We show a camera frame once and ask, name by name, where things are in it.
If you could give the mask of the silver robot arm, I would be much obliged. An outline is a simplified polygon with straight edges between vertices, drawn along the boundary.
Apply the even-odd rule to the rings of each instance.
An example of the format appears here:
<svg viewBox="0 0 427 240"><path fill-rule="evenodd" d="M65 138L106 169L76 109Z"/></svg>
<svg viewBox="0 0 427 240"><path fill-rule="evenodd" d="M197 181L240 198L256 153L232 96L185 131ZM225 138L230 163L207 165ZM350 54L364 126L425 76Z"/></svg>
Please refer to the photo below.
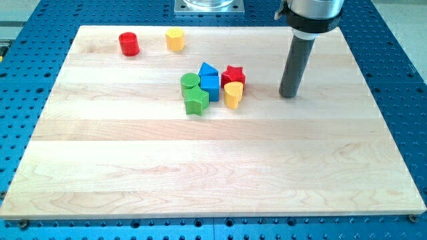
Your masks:
<svg viewBox="0 0 427 240"><path fill-rule="evenodd" d="M312 41L338 26L343 4L344 0L282 0L274 19L284 17L295 37Z"/></svg>

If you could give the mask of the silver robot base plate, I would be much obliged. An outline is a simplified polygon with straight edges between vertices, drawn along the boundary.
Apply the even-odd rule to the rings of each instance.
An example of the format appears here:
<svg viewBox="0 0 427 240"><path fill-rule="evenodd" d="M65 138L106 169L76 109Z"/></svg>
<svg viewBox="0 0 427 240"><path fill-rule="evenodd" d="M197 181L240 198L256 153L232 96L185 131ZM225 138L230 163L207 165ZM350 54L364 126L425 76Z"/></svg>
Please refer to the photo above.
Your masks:
<svg viewBox="0 0 427 240"><path fill-rule="evenodd" d="M244 0L175 0L174 13L244 13Z"/></svg>

